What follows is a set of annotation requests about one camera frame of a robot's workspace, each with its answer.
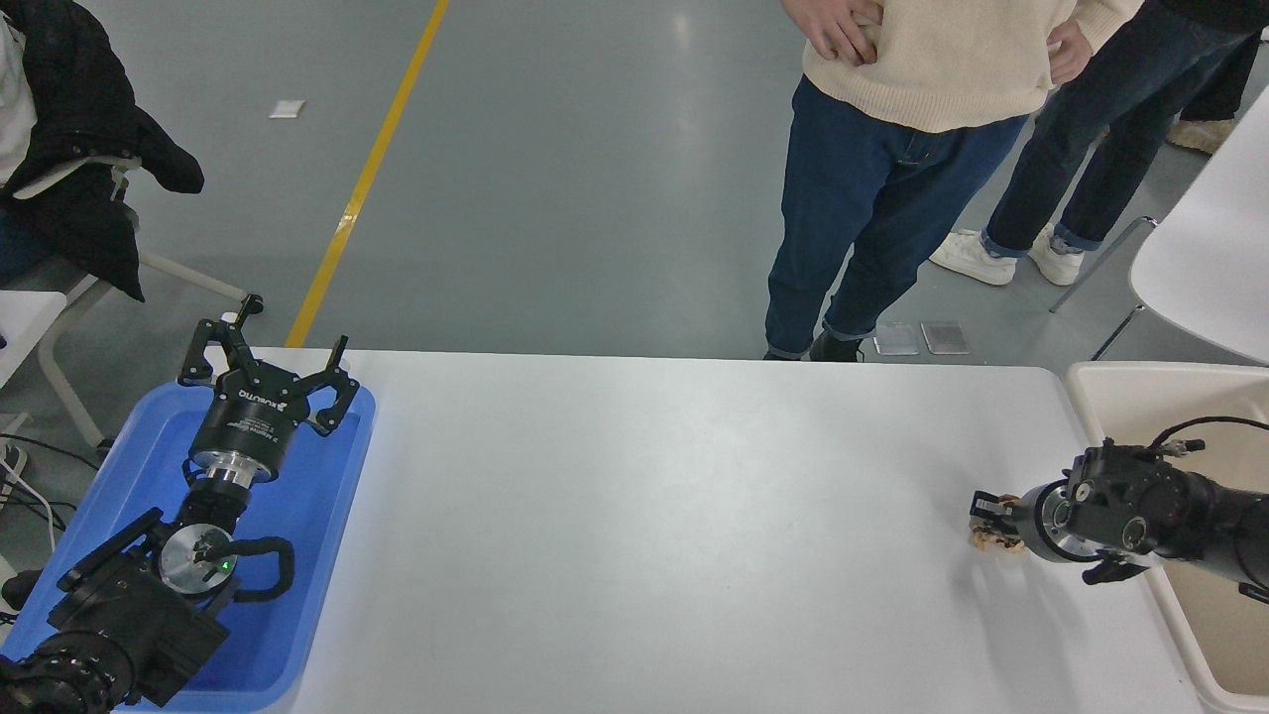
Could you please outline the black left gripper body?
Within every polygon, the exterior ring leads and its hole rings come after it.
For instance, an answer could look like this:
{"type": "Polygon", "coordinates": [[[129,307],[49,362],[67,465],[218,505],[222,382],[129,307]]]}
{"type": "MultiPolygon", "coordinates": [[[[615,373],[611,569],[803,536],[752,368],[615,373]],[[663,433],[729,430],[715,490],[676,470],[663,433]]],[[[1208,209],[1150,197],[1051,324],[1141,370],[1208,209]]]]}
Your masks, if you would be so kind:
{"type": "Polygon", "coordinates": [[[237,453],[258,462],[259,469],[280,469],[294,431],[311,413],[308,394],[321,388],[272,363],[225,372],[187,457],[206,467],[216,455],[237,453]]]}

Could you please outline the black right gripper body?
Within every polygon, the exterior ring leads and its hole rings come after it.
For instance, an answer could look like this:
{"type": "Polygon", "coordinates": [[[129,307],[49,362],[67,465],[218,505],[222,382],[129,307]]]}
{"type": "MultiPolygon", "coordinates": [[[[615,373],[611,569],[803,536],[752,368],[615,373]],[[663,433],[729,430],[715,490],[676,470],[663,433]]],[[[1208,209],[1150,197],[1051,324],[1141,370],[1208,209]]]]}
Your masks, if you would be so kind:
{"type": "Polygon", "coordinates": [[[1044,484],[1028,491],[1025,495],[1011,498],[1009,502],[1009,520],[1015,529],[1016,536],[1033,554],[1043,554],[1044,520],[1042,507],[1044,501],[1044,484]]]}

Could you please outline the person's left hand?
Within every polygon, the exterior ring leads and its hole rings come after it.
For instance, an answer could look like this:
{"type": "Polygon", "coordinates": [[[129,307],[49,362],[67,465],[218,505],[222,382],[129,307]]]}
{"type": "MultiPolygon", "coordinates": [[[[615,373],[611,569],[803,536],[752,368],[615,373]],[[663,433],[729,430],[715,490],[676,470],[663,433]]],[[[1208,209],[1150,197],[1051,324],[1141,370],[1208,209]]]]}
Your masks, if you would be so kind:
{"type": "Polygon", "coordinates": [[[1088,41],[1082,27],[1075,19],[1067,19],[1055,27],[1046,47],[1049,53],[1049,81],[1055,86],[1074,81],[1088,63],[1091,62],[1094,49],[1091,41],[1088,41]]]}

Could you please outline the person's right hand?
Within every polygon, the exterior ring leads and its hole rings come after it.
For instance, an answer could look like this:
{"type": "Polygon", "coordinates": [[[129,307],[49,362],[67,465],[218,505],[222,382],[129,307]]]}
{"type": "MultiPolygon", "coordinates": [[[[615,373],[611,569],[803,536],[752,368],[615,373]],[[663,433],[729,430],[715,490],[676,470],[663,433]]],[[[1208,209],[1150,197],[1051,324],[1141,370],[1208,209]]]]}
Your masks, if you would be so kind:
{"type": "Polygon", "coordinates": [[[780,9],[822,60],[874,63],[876,44],[860,20],[879,27],[883,6],[876,1],[780,1],[780,9]]]}

